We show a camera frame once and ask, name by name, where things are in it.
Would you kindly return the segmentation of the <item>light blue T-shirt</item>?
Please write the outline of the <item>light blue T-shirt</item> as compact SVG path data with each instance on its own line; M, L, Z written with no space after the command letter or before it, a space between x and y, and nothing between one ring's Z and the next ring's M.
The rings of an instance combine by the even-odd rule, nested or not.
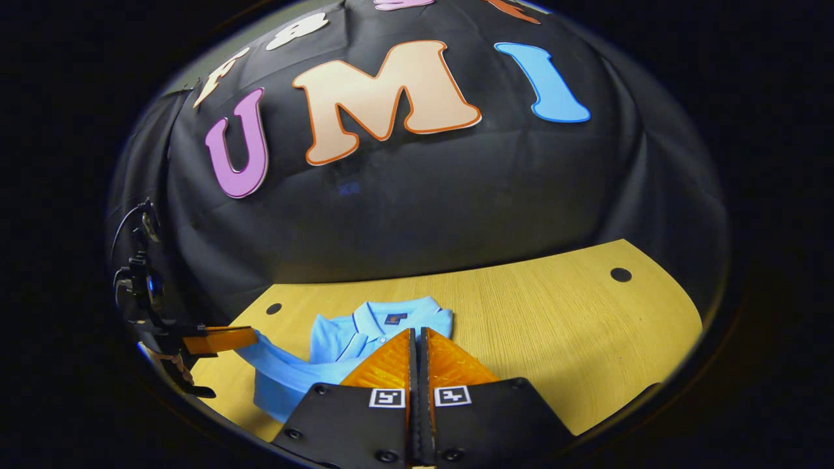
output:
M261 332L256 342L236 353L254 368L253 403L271 418L286 422L316 383L339 385L367 357L400 332L429 328L446 338L453 312L432 297L399 302L366 301L346 317L318 315L311 327L309 359L274 345Z

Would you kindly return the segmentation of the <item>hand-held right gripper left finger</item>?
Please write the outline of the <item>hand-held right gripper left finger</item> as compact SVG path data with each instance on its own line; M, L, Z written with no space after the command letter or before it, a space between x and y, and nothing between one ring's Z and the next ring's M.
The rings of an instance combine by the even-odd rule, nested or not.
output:
M312 469L411 469L415 332L400 332L347 385L316 383L271 444Z

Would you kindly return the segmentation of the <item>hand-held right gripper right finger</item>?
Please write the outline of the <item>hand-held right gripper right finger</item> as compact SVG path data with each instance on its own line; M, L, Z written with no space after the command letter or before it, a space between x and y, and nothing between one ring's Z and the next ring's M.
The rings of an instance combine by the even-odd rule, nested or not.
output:
M544 469L574 440L528 379L500 379L440 332L420 330L420 465Z

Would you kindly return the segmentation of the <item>black backdrop cloth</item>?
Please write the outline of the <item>black backdrop cloth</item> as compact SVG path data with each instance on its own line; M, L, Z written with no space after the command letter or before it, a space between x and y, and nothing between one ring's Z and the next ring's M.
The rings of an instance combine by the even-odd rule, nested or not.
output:
M728 212L705 143L643 66L500 0L338 0L152 103L117 160L109 271L144 199L166 298L214 324L274 284L422 276L626 240L700 314Z

